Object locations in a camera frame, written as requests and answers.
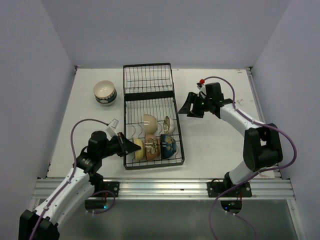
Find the yellow green patterned bowl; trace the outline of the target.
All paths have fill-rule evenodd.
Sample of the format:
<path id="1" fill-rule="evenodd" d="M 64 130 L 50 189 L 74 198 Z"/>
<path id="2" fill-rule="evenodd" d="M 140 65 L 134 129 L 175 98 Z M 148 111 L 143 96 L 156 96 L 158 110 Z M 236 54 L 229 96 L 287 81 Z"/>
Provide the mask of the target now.
<path id="1" fill-rule="evenodd" d="M 134 155 L 135 155 L 135 162 L 140 162 L 141 160 L 144 159 L 145 157 L 145 143 L 139 139 L 139 138 L 134 138 L 133 143 L 138 145 L 140 147 L 140 150 L 137 150 Z"/>

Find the teal white dotted bowl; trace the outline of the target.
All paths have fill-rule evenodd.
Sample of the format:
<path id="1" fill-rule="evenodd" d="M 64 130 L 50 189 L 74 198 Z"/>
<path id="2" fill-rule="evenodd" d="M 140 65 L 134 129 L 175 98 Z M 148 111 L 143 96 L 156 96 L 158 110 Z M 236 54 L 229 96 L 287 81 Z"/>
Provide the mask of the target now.
<path id="1" fill-rule="evenodd" d="M 108 101 L 108 102 L 112 102 L 113 100 L 116 100 L 117 98 L 117 93 L 113 94 L 113 95 L 110 95 L 109 97 L 107 98 L 101 98 L 101 97 L 97 97 L 95 96 L 95 100 L 97 101 Z"/>

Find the white bowl blue stripes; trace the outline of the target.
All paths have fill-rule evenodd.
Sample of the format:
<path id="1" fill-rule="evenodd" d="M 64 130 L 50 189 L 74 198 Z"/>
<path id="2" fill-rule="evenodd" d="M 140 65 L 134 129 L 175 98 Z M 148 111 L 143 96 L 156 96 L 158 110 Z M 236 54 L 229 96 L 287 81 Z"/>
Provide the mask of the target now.
<path id="1" fill-rule="evenodd" d="M 93 88 L 93 94 L 100 100 L 107 100 L 116 93 L 115 85 L 109 80 L 99 81 Z"/>

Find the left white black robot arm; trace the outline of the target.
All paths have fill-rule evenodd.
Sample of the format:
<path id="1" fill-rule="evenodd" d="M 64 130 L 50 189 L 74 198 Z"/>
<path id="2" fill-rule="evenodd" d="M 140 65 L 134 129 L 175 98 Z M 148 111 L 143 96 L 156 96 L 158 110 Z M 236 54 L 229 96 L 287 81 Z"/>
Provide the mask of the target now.
<path id="1" fill-rule="evenodd" d="M 33 211 L 25 210 L 19 219 L 18 238 L 20 240 L 57 240 L 63 224 L 91 196 L 107 193 L 103 176 L 98 174 L 102 160 L 118 155 L 126 156 L 141 150 L 119 132 L 111 139 L 103 131 L 95 131 L 88 140 L 74 166 L 53 193 Z"/>

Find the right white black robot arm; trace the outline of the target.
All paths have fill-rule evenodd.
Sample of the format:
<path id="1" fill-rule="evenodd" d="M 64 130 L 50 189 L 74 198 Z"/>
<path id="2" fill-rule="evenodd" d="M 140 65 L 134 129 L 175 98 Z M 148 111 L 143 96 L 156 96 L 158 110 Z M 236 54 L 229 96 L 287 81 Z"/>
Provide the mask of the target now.
<path id="1" fill-rule="evenodd" d="M 283 152 L 279 133 L 274 124 L 265 124 L 240 111 L 234 99 L 225 98 L 218 82 L 197 83 L 198 93 L 189 92 L 179 114 L 203 118 L 210 112 L 235 128 L 243 137 L 243 160 L 227 172 L 222 182 L 212 180 L 211 187 L 218 193 L 235 196 L 245 180 L 260 170 L 280 163 Z"/>

